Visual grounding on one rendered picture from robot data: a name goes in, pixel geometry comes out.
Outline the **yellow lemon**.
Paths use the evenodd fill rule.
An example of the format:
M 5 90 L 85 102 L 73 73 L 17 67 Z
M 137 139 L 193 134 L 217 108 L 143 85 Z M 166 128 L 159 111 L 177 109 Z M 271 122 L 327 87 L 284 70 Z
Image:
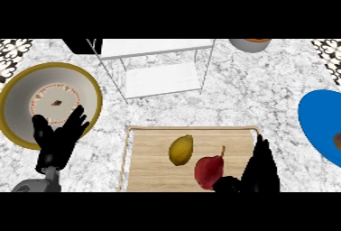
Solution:
M 193 137 L 187 134 L 169 145 L 169 161 L 175 166 L 184 165 L 193 153 Z

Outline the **white bowl with yellow rim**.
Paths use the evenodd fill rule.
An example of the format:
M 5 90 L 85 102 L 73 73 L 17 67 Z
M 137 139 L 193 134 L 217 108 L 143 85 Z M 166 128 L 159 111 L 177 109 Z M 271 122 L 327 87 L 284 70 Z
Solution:
M 41 115 L 53 129 L 63 126 L 76 106 L 84 107 L 88 127 L 101 112 L 101 91 L 91 75 L 75 65 L 47 62 L 25 69 L 0 92 L 0 131 L 17 146 L 38 150 L 32 116 Z

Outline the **black box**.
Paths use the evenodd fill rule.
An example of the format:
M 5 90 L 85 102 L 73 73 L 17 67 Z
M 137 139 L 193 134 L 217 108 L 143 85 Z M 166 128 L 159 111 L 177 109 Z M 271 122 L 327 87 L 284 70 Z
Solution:
M 63 39 L 69 50 L 73 54 L 100 54 L 101 53 L 101 39 Z

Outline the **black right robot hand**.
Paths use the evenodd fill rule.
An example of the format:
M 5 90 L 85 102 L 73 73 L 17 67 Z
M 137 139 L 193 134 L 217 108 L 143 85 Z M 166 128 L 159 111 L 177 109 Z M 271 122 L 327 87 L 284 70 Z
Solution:
M 212 190 L 218 193 L 279 193 L 277 166 L 268 140 L 259 134 L 240 179 L 221 177 L 212 184 Z

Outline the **red pear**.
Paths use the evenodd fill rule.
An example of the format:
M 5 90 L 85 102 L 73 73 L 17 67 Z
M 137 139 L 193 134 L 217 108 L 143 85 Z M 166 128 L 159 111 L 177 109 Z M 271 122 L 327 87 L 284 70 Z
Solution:
M 194 166 L 194 180 L 203 189 L 212 189 L 212 184 L 224 173 L 224 150 L 214 156 L 202 157 Z

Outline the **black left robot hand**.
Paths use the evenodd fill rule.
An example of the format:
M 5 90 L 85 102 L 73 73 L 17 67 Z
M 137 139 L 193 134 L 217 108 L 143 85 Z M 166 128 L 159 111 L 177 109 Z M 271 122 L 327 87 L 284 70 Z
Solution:
M 85 121 L 84 107 L 78 106 L 69 115 L 62 127 L 56 130 L 47 124 L 47 119 L 41 115 L 32 117 L 34 140 L 39 146 L 39 153 L 35 164 L 35 171 L 41 174 L 48 167 L 60 171 L 69 161 L 75 143 L 88 127 Z

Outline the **black and white patterned tile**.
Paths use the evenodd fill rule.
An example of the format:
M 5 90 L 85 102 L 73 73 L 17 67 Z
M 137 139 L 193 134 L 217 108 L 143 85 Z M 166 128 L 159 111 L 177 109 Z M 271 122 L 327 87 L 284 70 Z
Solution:
M 313 39 L 311 45 L 332 75 L 333 83 L 341 87 L 341 39 Z
M 23 54 L 32 47 L 32 39 L 0 39 L 0 83 L 11 78 Z

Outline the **grey bowl with orange content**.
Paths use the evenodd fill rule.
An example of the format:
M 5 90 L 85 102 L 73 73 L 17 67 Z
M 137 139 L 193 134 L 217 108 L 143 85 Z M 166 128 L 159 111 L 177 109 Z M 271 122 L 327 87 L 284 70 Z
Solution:
M 270 43 L 270 39 L 230 39 L 231 45 L 248 53 L 262 51 Z

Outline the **wooden tray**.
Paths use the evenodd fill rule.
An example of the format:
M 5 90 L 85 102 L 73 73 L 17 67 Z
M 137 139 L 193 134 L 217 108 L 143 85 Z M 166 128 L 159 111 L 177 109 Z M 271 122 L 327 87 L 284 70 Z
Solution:
M 200 192 L 194 169 L 205 163 L 239 177 L 259 129 L 246 126 L 127 128 L 118 189 L 127 192 Z

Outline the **blue plate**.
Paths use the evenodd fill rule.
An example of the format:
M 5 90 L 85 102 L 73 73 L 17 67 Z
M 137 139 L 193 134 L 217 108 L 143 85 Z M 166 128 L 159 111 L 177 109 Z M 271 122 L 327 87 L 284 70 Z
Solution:
M 305 137 L 320 155 L 341 168 L 341 152 L 333 135 L 341 133 L 341 92 L 310 91 L 298 103 L 298 121 Z

